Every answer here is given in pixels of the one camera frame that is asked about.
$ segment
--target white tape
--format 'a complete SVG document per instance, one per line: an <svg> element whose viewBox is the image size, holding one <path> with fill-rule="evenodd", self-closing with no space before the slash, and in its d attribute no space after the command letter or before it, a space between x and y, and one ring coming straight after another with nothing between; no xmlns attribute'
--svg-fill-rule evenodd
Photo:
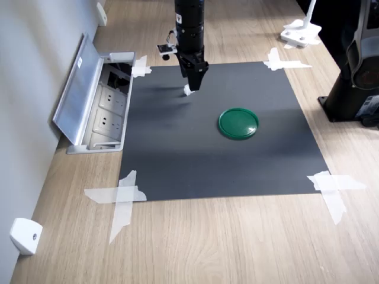
<svg viewBox="0 0 379 284"><path fill-rule="evenodd" d="M109 244L123 227L130 224L133 201L146 201L146 195L136 186L137 172L132 170L118 181L117 188L85 189L84 194L98 204L115 203Z"/></svg>
<svg viewBox="0 0 379 284"><path fill-rule="evenodd" d="M293 48L295 48L295 47L297 47L297 44L292 44L292 43L290 43L290 42L287 42L287 43L285 44L285 46L284 46L285 49L293 49Z"/></svg>
<svg viewBox="0 0 379 284"><path fill-rule="evenodd" d="M109 204L115 203L117 197L117 191L134 191L133 199L124 198L119 200L119 202L128 202L128 201L146 201L146 195L138 190L138 186L121 186L118 188L95 188L95 189L85 189L84 194L95 201L98 204Z"/></svg>
<svg viewBox="0 0 379 284"><path fill-rule="evenodd" d="M190 94L194 93L195 91L191 91L189 84L184 86L184 93L186 96L189 96Z"/></svg>
<svg viewBox="0 0 379 284"><path fill-rule="evenodd" d="M270 50L270 53L267 54L268 61L265 61L264 64L270 68L272 71L282 69L282 68L310 68L312 66L306 65L298 60L296 61L281 61L279 57L279 52L276 47L273 47Z"/></svg>
<svg viewBox="0 0 379 284"><path fill-rule="evenodd" d="M144 77L145 74L150 74L152 72L150 66L146 66L146 62L147 55L136 60L134 67L131 68L131 74L134 78L139 76Z"/></svg>
<svg viewBox="0 0 379 284"><path fill-rule="evenodd" d="M336 225L341 221L343 213L347 212L339 191L366 188L363 183L356 181L350 176L333 176L328 171L308 176L308 178L313 182L314 189L321 191L325 204Z"/></svg>

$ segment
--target wooden desk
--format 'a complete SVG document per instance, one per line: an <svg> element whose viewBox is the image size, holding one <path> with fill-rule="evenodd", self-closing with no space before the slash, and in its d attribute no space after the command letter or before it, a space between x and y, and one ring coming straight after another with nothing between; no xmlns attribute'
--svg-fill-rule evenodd
<svg viewBox="0 0 379 284"><path fill-rule="evenodd" d="M152 66L155 44L174 26L174 0L108 0L99 51L135 50ZM61 141L33 219L43 225L37 254L20 258L13 283L378 283L379 131L331 124L317 102L339 70L324 45L283 49L284 24L303 13L295 0L205 0L210 63L283 60L311 69L287 76L332 174L365 191L342 192L348 213L335 225L319 194L147 202L111 245L114 205L85 188L116 186L121 153L66 155Z"/></svg>

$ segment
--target green lid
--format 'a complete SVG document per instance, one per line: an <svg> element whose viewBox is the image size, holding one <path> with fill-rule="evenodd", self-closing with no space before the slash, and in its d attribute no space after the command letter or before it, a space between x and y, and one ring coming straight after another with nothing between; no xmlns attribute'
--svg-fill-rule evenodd
<svg viewBox="0 0 379 284"><path fill-rule="evenodd" d="M252 137L259 126L258 117L244 108L230 108L219 117L219 129L228 138L243 140Z"/></svg>

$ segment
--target wall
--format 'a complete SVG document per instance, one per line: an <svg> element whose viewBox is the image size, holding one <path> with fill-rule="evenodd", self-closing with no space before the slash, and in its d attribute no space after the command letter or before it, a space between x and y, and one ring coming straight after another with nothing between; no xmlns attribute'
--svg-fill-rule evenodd
<svg viewBox="0 0 379 284"><path fill-rule="evenodd" d="M60 134L51 125L82 33L97 28L94 0L4 0L0 8L0 283L18 250L14 218L31 218Z"/></svg>

